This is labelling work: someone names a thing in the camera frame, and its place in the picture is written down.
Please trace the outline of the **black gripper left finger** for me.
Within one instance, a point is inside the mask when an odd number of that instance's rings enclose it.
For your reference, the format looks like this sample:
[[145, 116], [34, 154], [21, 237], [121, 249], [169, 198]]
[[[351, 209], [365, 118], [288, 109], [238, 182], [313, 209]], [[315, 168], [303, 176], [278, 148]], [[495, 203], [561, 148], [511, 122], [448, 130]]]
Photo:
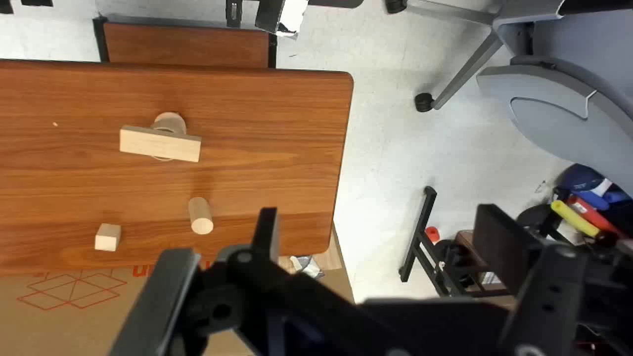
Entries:
[[199, 263], [201, 255], [193, 249], [167, 249], [161, 253], [110, 356], [187, 356], [179, 318]]

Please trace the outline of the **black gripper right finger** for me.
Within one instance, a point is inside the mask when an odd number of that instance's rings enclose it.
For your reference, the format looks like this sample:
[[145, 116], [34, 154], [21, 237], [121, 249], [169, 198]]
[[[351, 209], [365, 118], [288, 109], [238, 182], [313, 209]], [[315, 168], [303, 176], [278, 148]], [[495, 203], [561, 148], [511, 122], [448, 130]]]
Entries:
[[571, 356], [588, 257], [563, 245], [541, 253], [511, 312], [499, 356]]

